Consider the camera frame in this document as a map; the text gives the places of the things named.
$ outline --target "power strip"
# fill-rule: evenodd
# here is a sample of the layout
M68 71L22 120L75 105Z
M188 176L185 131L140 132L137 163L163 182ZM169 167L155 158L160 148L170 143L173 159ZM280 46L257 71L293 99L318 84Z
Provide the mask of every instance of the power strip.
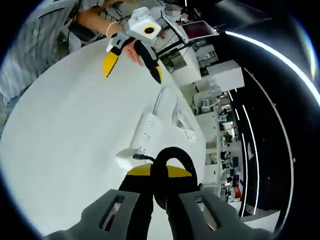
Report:
M131 148L139 149L142 154L156 158L159 153L159 142L163 132L161 120L150 112L142 114L136 128Z

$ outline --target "white round table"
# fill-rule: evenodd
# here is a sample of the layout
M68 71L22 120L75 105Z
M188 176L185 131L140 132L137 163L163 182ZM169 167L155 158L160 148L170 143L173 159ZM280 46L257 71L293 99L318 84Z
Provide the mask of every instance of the white round table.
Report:
M119 188L126 171L115 155L130 147L142 113L152 111L164 86L177 88L177 108L190 116L197 141L168 125L161 147L184 149L198 181L204 178L205 139L163 64L161 85L124 54L105 78L106 46L107 39L92 43L50 67L21 97L3 131L3 177L19 209L42 235L70 228L85 207ZM156 204L148 239L172 239L168 217Z

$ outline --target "striped shirt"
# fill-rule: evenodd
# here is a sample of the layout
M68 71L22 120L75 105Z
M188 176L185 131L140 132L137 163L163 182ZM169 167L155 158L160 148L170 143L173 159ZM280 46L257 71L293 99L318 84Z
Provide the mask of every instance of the striped shirt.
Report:
M0 69L0 94L4 104L19 96L59 60L57 38L77 1L45 0L22 25ZM79 10L83 11L101 1L80 2Z

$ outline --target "person's hand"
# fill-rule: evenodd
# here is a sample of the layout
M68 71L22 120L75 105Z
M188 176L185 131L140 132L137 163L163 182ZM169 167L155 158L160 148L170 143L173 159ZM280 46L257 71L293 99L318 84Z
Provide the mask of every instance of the person's hand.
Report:
M111 38L114 34L118 33L119 31L122 31L124 29L124 26L122 26L119 23L112 24L108 30L107 37ZM141 59L139 55L137 54L134 45L137 40L135 39L133 42L126 45L122 51L125 52L125 54L130 58L134 63L138 63L140 66L143 66L143 63L141 62Z

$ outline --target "bracelet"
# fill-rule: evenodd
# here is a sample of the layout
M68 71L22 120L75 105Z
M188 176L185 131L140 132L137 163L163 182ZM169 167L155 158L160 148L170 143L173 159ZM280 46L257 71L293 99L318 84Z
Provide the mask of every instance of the bracelet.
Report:
M112 22L112 23L109 24L109 26L107 27L106 32L105 32L105 35L106 35L107 37L108 37L108 32L109 32L110 27L111 27L113 24L117 24L117 23L118 23L117 21L114 21L114 22Z

